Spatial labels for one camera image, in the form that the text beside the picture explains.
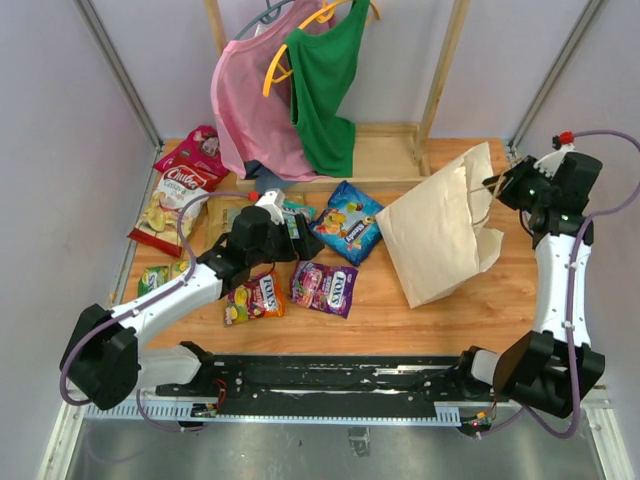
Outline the teal chips snack bag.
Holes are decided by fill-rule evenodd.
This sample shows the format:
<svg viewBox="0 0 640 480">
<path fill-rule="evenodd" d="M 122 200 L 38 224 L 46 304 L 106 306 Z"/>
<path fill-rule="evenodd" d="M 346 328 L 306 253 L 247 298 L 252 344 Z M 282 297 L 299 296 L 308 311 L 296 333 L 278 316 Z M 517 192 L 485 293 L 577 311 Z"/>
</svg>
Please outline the teal chips snack bag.
<svg viewBox="0 0 640 480">
<path fill-rule="evenodd" d="M 229 233 L 236 216 L 244 207 L 251 204 L 252 202 L 244 197 L 215 196 L 209 198 L 206 202 L 205 249 L 212 248 L 222 234 Z"/>
</svg>

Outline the teal Fox's candy bag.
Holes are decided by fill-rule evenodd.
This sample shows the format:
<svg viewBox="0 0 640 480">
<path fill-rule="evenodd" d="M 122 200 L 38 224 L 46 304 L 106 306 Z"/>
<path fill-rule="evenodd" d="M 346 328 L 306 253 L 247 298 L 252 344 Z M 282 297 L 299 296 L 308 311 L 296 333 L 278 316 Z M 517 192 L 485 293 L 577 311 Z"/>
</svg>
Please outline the teal Fox's candy bag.
<svg viewBox="0 0 640 480">
<path fill-rule="evenodd" d="M 294 209 L 296 207 L 310 207 L 308 205 L 302 204 L 304 200 L 303 196 L 294 196 L 291 199 L 286 199 L 282 204 L 282 212 L 284 216 L 294 217 Z"/>
</svg>

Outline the beige paper bag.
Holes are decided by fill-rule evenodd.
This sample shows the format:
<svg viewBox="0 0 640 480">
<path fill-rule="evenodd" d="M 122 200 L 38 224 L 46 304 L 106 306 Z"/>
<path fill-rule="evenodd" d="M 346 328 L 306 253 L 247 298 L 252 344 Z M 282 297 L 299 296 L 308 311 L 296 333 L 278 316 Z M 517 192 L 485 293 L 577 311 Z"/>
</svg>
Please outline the beige paper bag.
<svg viewBox="0 0 640 480">
<path fill-rule="evenodd" d="M 410 308 L 451 295 L 498 260 L 504 233 L 487 226 L 490 146 L 478 144 L 376 215 Z"/>
</svg>

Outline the orange candy bag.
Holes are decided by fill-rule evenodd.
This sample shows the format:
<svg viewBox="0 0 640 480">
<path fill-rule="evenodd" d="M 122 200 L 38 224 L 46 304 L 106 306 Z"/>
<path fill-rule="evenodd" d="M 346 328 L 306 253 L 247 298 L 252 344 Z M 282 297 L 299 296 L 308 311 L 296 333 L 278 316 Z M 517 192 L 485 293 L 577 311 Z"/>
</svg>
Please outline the orange candy bag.
<svg viewBox="0 0 640 480">
<path fill-rule="evenodd" d="M 248 321 L 283 317 L 286 302 L 276 271 L 251 278 L 226 295 L 224 325 L 234 326 Z"/>
</svg>

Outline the purple snack packet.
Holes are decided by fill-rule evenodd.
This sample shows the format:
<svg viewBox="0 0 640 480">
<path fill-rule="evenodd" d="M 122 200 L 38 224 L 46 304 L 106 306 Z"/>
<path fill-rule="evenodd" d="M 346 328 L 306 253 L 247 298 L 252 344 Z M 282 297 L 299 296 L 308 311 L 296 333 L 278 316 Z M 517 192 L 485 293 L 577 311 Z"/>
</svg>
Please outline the purple snack packet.
<svg viewBox="0 0 640 480">
<path fill-rule="evenodd" d="M 290 298 L 300 307 L 347 318 L 358 270 L 298 261 L 290 279 Z"/>
</svg>

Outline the pink REAL snack bag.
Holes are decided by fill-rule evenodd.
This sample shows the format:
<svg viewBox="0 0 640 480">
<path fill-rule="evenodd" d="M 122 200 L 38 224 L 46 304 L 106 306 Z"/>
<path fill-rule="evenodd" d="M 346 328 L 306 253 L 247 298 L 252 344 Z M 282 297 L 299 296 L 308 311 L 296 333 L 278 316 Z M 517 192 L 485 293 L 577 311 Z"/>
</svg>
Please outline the pink REAL snack bag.
<svg viewBox="0 0 640 480">
<path fill-rule="evenodd" d="M 218 132 L 208 125 L 198 126 L 191 131 L 177 147 L 166 153 L 154 165 L 154 169 L 164 173 L 176 162 L 205 174 L 214 185 L 218 185 L 229 173 L 221 160 Z"/>
</svg>

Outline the blue snack packet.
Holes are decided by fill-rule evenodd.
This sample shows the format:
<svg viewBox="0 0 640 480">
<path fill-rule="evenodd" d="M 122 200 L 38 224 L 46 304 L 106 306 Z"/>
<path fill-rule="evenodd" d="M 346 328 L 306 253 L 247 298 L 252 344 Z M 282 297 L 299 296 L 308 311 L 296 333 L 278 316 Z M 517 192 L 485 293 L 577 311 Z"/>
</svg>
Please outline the blue snack packet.
<svg viewBox="0 0 640 480">
<path fill-rule="evenodd" d="M 343 181 L 310 227 L 318 239 L 358 267 L 382 238 L 376 221 L 382 210 L 376 200 Z"/>
</svg>

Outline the red Chulpi snack bag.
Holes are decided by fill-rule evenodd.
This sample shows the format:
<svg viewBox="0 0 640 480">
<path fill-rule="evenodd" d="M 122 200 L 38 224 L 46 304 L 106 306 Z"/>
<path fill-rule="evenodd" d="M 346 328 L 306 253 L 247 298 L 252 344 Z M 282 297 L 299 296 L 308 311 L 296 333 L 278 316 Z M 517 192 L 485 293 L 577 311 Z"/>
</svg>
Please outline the red Chulpi snack bag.
<svg viewBox="0 0 640 480">
<path fill-rule="evenodd" d="M 180 257 L 184 242 L 178 234 L 178 225 L 181 225 L 183 236 L 187 238 L 204 201 L 194 202 L 183 214 L 182 221 L 178 222 L 180 213 L 191 200 L 214 192 L 216 187 L 205 174 L 176 162 L 161 174 L 150 200 L 128 237 L 165 254 Z"/>
</svg>

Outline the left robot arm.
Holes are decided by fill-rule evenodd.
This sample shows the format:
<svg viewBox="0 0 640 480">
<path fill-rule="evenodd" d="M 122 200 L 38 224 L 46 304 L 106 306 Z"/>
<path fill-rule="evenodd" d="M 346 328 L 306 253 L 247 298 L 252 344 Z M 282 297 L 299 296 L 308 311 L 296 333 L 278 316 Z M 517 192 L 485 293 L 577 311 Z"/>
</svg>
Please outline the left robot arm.
<svg viewBox="0 0 640 480">
<path fill-rule="evenodd" d="M 171 349 L 147 344 L 191 312 L 218 301 L 248 281 L 261 264 L 312 260 L 323 249 L 303 215 L 297 238 L 264 207 L 241 210 L 229 233 L 191 260 L 186 272 L 126 304 L 85 308 L 60 362 L 61 382 L 73 383 L 83 404 L 109 410 L 138 389 L 177 384 L 190 394 L 207 393 L 214 371 L 206 352 L 185 342 Z"/>
</svg>

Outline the green Fox's candy bag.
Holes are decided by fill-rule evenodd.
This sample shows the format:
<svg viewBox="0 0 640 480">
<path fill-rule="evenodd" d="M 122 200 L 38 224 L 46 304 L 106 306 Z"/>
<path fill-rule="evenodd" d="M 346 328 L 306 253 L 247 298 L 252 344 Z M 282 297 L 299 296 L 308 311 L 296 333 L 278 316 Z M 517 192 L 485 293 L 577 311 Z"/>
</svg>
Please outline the green Fox's candy bag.
<svg viewBox="0 0 640 480">
<path fill-rule="evenodd" d="M 146 268 L 138 281 L 137 296 L 144 296 L 180 276 L 190 267 L 189 260 Z"/>
</svg>

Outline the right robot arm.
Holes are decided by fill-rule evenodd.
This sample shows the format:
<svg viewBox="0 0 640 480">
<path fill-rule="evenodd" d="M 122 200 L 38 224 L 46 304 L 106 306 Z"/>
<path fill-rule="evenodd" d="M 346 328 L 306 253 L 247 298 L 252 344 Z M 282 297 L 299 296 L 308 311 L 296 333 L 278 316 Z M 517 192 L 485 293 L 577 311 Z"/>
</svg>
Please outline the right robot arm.
<svg viewBox="0 0 640 480">
<path fill-rule="evenodd" d="M 583 214 L 601 161 L 561 149 L 531 156 L 483 187 L 512 210 L 530 216 L 538 285 L 532 329 L 501 354 L 472 346 L 453 375 L 455 392 L 474 400 L 488 387 L 558 418 L 572 414 L 604 373 L 591 347 L 584 313 L 586 267 L 594 242 Z"/>
</svg>

